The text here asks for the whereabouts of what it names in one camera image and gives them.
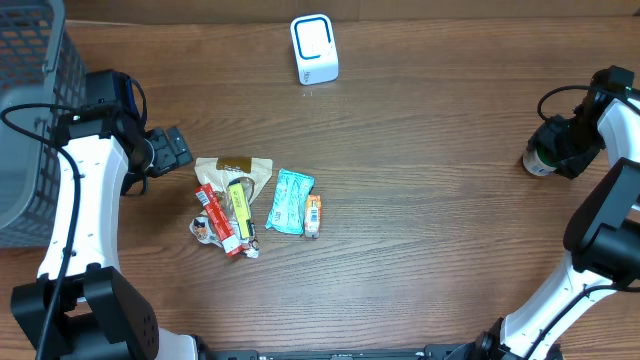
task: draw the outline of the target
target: gray plastic basket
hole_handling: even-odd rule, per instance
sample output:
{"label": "gray plastic basket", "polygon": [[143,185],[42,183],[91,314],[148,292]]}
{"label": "gray plastic basket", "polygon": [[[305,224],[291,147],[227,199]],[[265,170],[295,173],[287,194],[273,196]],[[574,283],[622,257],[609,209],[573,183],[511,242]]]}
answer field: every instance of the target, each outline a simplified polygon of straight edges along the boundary
{"label": "gray plastic basket", "polygon": [[[0,2],[0,107],[79,106],[87,68],[64,31],[62,0]],[[26,109],[15,124],[51,137],[60,112]],[[54,150],[0,123],[0,247],[47,245],[60,185]]]}

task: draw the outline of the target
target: snack wrapper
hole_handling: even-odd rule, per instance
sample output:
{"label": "snack wrapper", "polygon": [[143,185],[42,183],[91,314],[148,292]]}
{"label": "snack wrapper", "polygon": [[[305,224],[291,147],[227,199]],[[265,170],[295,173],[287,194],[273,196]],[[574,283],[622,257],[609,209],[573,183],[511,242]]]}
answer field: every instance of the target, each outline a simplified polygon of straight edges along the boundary
{"label": "snack wrapper", "polygon": [[[231,227],[233,228],[234,233],[238,234],[236,231],[240,231],[238,229],[238,223],[235,221],[229,221]],[[198,215],[193,219],[191,224],[189,224],[189,230],[191,233],[203,244],[213,244],[219,248],[224,249],[222,246],[222,242],[218,239],[218,235],[216,235],[215,230],[213,230],[213,224],[211,223],[211,219],[207,215]],[[256,239],[239,239],[240,246],[242,246],[243,254],[248,257],[255,259],[260,255],[260,249],[258,247],[258,240]]]}
{"label": "snack wrapper", "polygon": [[200,185],[211,184],[222,210],[235,221],[229,184],[240,183],[247,203],[251,205],[271,179],[273,160],[251,157],[197,158],[196,176]]}
{"label": "snack wrapper", "polygon": [[309,195],[304,214],[304,236],[317,239],[320,236],[320,221],[322,221],[322,199],[320,195]]}
{"label": "snack wrapper", "polygon": [[267,229],[274,228],[285,234],[302,235],[307,196],[313,188],[313,177],[281,169],[273,198],[273,207],[267,219]]}
{"label": "snack wrapper", "polygon": [[233,256],[241,252],[242,246],[240,245],[240,241],[234,233],[229,219],[227,219],[222,211],[222,207],[214,194],[213,187],[210,184],[200,186],[196,189],[195,194],[211,220],[211,224],[207,223],[207,225],[210,228],[213,227],[227,256]]}

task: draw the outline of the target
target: white plastic container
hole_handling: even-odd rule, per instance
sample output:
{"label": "white plastic container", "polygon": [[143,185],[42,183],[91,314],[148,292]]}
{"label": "white plastic container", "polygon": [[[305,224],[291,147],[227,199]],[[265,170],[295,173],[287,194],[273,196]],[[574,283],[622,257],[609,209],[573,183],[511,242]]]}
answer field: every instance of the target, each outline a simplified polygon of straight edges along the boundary
{"label": "white plastic container", "polygon": [[323,83],[338,77],[338,51],[328,17],[316,14],[293,20],[291,39],[302,85]]}

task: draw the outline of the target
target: wood grain surface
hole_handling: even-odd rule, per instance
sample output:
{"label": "wood grain surface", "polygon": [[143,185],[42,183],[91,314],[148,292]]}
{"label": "wood grain surface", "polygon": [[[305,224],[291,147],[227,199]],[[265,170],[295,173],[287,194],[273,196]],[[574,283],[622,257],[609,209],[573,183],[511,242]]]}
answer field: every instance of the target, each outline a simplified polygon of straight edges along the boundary
{"label": "wood grain surface", "polygon": [[[520,155],[547,91],[612,64],[640,71],[637,18],[335,25],[337,81],[298,84],[288,24],[70,29],[94,70],[138,79],[149,126],[196,157],[274,160],[253,205],[261,254],[228,260],[188,231],[193,165],[122,198],[123,274],[160,324],[214,349],[422,347],[472,341],[559,263],[565,226],[606,173],[538,179]],[[558,95],[568,114],[584,96]],[[265,230],[277,170],[313,175],[318,240]],[[0,359],[34,352],[9,312],[44,249],[0,250]],[[636,359],[638,297],[617,294],[562,338],[570,360]]]}

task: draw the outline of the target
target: black cable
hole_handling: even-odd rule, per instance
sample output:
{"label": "black cable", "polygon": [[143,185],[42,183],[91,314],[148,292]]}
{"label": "black cable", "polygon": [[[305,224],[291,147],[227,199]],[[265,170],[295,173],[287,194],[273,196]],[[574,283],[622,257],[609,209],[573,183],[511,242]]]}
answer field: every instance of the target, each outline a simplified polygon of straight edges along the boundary
{"label": "black cable", "polygon": [[571,311],[571,309],[573,309],[573,307],[580,302],[580,300],[582,300],[582,298],[588,297],[589,294],[591,294],[592,292],[599,291],[599,290],[615,290],[615,291],[628,292],[628,293],[640,293],[640,288],[629,288],[629,287],[620,288],[615,284],[614,285],[598,285],[598,286],[593,286],[588,289],[582,290],[582,292],[580,292],[578,296],[576,296],[573,300],[571,300],[571,302],[567,306],[565,306],[565,308],[562,309],[562,311],[558,315],[556,315],[553,318],[553,320],[551,320],[549,325],[547,325],[547,327],[544,328],[544,330],[540,333],[540,335],[538,335],[538,337],[536,338],[536,341],[533,342],[533,344],[529,348],[529,351],[527,351],[527,354],[524,356],[523,359],[524,360],[531,359],[531,356],[536,351],[540,343],[542,343],[544,338],[547,337],[547,334],[549,334],[549,331],[551,331],[551,329],[553,329],[553,327],[556,326],[558,322],[560,322],[560,320],[562,320],[562,318],[565,315],[567,315],[569,311]]}
{"label": "black cable", "polygon": [[67,159],[67,161],[69,162],[69,165],[71,165],[71,170],[73,171],[74,193],[73,193],[73,208],[71,210],[71,221],[69,223],[69,233],[67,235],[66,247],[62,252],[63,253],[62,264],[60,265],[60,271],[58,272],[58,279],[56,281],[56,286],[53,290],[51,300],[49,301],[49,307],[47,308],[47,313],[45,315],[44,322],[42,325],[42,332],[40,333],[40,340],[38,341],[36,359],[41,360],[43,359],[43,356],[44,356],[44,349],[45,349],[45,345],[49,335],[49,329],[51,328],[51,323],[53,321],[54,314],[57,313],[57,310],[58,310],[59,301],[60,301],[60,292],[62,290],[62,283],[67,273],[67,269],[69,268],[69,261],[71,260],[71,253],[73,250],[73,240],[75,238],[76,225],[78,223],[78,212],[80,209],[80,171],[78,170],[78,166],[76,165],[76,162],[73,160],[71,155],[69,155],[69,153],[65,149],[63,149],[61,146],[56,145],[53,141],[47,138],[44,138],[40,135],[36,135],[27,130],[24,130],[23,128],[11,123],[7,119],[7,114],[9,114],[10,112],[18,111],[22,109],[32,109],[32,108],[49,108],[52,110],[55,109],[55,110],[66,110],[66,111],[75,111],[76,109],[70,106],[54,105],[54,104],[24,104],[24,105],[11,106],[2,110],[2,112],[0,112],[0,118],[2,119],[2,122],[5,125],[7,125],[9,128],[13,129],[14,131],[17,131],[18,133],[24,136],[37,140],[42,144],[49,146],[50,148],[56,149],[58,153],[62,154],[62,156],[64,156],[64,158]]}
{"label": "black cable", "polygon": [[131,81],[131,83],[133,85],[136,86],[136,88],[140,92],[140,97],[142,97],[142,115],[140,115],[140,120],[143,123],[146,123],[146,121],[147,121],[147,98],[144,96],[144,91],[142,91],[142,86],[140,86],[140,83],[136,79],[134,79],[132,77],[130,77],[129,80]]}
{"label": "black cable", "polygon": [[149,176],[146,173],[142,173],[142,189],[140,190],[139,193],[137,194],[129,194],[128,191],[129,189],[131,189],[131,187],[129,187],[129,189],[127,189],[127,193],[124,194],[124,196],[142,196],[144,194],[147,193],[147,190],[149,190]]}
{"label": "black cable", "polygon": [[615,99],[620,100],[620,102],[622,102],[623,104],[627,105],[631,110],[633,110],[636,114],[638,114],[638,116],[640,116],[640,109],[638,109],[635,105],[633,105],[625,96],[621,95],[621,94],[616,94],[614,92],[611,92],[609,90],[605,90],[605,89],[601,89],[595,86],[588,86],[588,85],[568,85],[568,86],[562,86],[559,87],[557,89],[551,90],[548,93],[546,93],[542,99],[540,99],[540,101],[538,102],[538,116],[540,116],[540,118],[542,118],[542,120],[549,121],[551,120],[550,118],[546,117],[543,113],[542,113],[542,104],[551,96],[562,92],[562,91],[567,91],[567,90],[587,90],[587,91],[596,91],[605,95],[609,95]]}

